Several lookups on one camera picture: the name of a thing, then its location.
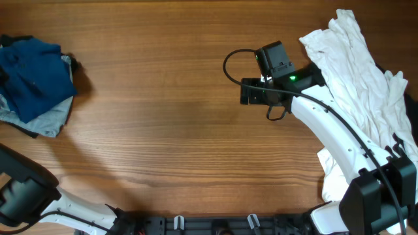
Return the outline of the dark blue t-shirt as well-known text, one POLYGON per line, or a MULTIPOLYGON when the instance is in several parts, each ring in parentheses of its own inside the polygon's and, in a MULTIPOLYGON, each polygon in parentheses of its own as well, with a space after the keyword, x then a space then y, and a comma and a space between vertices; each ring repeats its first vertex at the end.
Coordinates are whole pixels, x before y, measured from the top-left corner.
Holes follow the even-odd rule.
POLYGON ((1 94, 20 121, 28 123, 77 91, 61 46, 36 38, 1 48, 1 94))

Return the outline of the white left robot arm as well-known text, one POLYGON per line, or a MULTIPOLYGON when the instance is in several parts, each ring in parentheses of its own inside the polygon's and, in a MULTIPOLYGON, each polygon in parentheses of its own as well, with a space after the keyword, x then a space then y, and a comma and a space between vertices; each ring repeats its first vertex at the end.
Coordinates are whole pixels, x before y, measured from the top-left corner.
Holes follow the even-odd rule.
POLYGON ((135 222, 121 209, 94 204, 60 188, 45 167, 1 145, 1 173, 10 176, 1 188, 1 224, 19 234, 37 223, 56 223, 75 234, 134 234, 135 222))

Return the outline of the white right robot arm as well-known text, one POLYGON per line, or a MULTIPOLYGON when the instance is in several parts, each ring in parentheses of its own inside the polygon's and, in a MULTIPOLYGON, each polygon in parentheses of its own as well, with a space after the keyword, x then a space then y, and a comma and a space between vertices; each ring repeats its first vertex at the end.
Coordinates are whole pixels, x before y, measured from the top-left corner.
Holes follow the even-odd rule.
POLYGON ((398 225, 406 232, 415 213, 417 171, 400 149, 381 148, 335 103, 315 65, 271 79, 244 78, 242 104, 282 106, 330 151, 348 184, 343 197, 308 214, 317 234, 378 234, 398 225))

